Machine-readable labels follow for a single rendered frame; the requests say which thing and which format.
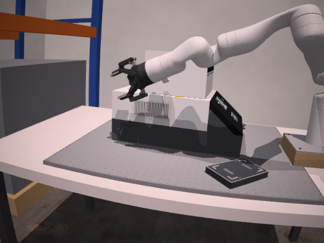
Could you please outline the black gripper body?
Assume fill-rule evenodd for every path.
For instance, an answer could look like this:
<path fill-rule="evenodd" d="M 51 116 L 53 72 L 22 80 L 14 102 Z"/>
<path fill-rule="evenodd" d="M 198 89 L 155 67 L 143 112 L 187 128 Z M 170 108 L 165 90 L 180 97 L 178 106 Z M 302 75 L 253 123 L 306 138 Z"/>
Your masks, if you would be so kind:
<path fill-rule="evenodd" d="M 132 85 L 132 82 L 134 80 L 138 80 L 138 83 L 135 86 L 135 88 L 137 88 L 139 90 L 142 90 L 146 86 L 154 83 L 149 79 L 149 77 L 147 75 L 147 72 L 145 70 L 145 63 L 146 63 L 146 61 L 139 65 L 133 65 L 131 67 L 130 71 L 135 72 L 135 76 L 127 75 L 127 78 L 129 80 L 129 85 Z M 139 79 L 137 73 L 139 74 L 140 79 Z"/>

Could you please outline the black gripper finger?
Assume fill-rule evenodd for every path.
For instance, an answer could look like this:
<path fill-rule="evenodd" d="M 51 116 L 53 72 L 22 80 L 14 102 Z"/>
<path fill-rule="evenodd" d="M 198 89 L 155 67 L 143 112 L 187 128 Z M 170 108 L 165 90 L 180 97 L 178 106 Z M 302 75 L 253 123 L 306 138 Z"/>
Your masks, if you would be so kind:
<path fill-rule="evenodd" d="M 128 74 L 128 75 L 131 75 L 131 76 L 135 76 L 135 72 L 132 72 L 132 71 L 128 71 L 130 69 L 125 69 L 124 66 L 127 65 L 127 64 L 132 64 L 132 65 L 136 65 L 136 58 L 128 58 L 124 61 L 121 61 L 118 63 L 119 65 L 119 68 L 115 71 L 112 72 L 111 74 L 111 77 L 114 77 L 118 74 L 121 74 L 121 73 L 125 73 L 125 74 Z"/>
<path fill-rule="evenodd" d="M 134 93 L 138 90 L 137 88 L 135 88 L 135 86 L 137 85 L 137 83 L 138 83 L 138 80 L 134 80 L 133 83 L 132 83 L 132 85 L 131 85 L 131 87 L 129 88 L 128 93 L 125 94 L 125 95 L 119 96 L 118 99 L 124 100 L 124 99 L 128 98 L 130 102 L 133 102 L 133 101 L 137 101 L 137 100 L 139 100 L 141 98 L 145 98 L 146 96 L 148 96 L 148 94 L 145 93 L 145 89 L 144 88 L 141 90 L 141 92 L 139 93 L 139 95 L 133 96 Z"/>

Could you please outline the white and dark grey lab machine with lid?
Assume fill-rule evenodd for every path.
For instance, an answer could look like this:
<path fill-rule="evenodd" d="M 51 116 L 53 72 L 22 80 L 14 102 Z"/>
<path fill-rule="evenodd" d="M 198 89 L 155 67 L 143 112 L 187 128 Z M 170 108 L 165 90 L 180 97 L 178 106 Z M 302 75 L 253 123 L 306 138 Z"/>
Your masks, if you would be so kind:
<path fill-rule="evenodd" d="M 239 158 L 242 116 L 217 90 L 211 91 L 214 66 L 185 63 L 185 70 L 169 82 L 146 86 L 145 98 L 120 100 L 130 86 L 113 90 L 112 139 Z"/>

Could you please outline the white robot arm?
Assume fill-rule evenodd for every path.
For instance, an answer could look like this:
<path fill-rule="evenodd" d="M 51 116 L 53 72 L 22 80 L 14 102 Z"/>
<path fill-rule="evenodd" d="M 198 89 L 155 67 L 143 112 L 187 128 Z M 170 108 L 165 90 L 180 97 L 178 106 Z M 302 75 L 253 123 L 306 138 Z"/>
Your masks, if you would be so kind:
<path fill-rule="evenodd" d="M 297 6 L 249 27 L 224 33 L 218 36 L 218 45 L 210 46 L 200 36 L 189 38 L 175 50 L 148 60 L 145 70 L 152 82 L 167 83 L 170 76 L 185 70 L 188 60 L 201 68 L 212 67 L 227 58 L 255 50 L 274 32 L 286 27 L 291 28 L 313 81 L 324 86 L 324 20 L 320 9 L 313 4 Z M 305 141 L 324 147 L 324 92 L 313 96 Z"/>

